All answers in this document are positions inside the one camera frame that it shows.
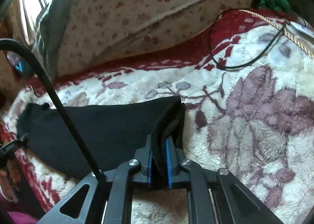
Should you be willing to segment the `black pants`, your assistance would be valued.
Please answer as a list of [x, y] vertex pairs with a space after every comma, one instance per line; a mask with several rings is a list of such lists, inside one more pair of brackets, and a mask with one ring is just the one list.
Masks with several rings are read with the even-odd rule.
[[[129, 105], [66, 107], [98, 167], [115, 169], [131, 159], [151, 138], [155, 171], [166, 170], [165, 140], [181, 148], [185, 105], [181, 98], [162, 97]], [[51, 168], [81, 179], [91, 171], [60, 114], [35, 103], [26, 106], [17, 121], [18, 135], [26, 135], [28, 148]]]

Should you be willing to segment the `dark blue bag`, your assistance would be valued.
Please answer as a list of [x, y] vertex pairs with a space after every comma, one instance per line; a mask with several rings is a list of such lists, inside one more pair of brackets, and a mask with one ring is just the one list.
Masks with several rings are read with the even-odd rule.
[[24, 58], [12, 51], [8, 51], [6, 57], [13, 68], [14, 76], [18, 80], [32, 78], [34, 71]]

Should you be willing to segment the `white red floral blanket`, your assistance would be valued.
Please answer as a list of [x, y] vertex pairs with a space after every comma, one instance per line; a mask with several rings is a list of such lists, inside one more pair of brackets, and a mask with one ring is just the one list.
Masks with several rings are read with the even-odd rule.
[[172, 48], [117, 59], [56, 80], [68, 106], [118, 105], [180, 96], [184, 150], [226, 167], [284, 223], [313, 207], [313, 45], [277, 32], [291, 19], [225, 10]]

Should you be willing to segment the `grey fuzzy garment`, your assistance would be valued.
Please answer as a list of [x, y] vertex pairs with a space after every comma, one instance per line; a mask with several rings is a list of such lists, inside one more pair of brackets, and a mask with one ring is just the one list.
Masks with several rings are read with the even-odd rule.
[[51, 0], [39, 21], [36, 43], [42, 66], [52, 81], [57, 74], [57, 64], [62, 37], [69, 22], [73, 0]]

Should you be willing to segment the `beige floral quilt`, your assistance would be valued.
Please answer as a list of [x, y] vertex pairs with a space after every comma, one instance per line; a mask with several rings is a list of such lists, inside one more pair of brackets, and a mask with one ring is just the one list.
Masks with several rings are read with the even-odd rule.
[[58, 50], [58, 76], [170, 48], [196, 36], [228, 8], [252, 0], [72, 0]]

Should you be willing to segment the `green cloth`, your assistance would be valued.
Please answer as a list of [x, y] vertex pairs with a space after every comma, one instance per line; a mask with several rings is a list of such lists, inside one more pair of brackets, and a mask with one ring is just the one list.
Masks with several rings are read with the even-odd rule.
[[290, 4], [287, 0], [258, 0], [258, 7], [260, 9], [282, 11], [285, 13], [291, 11]]

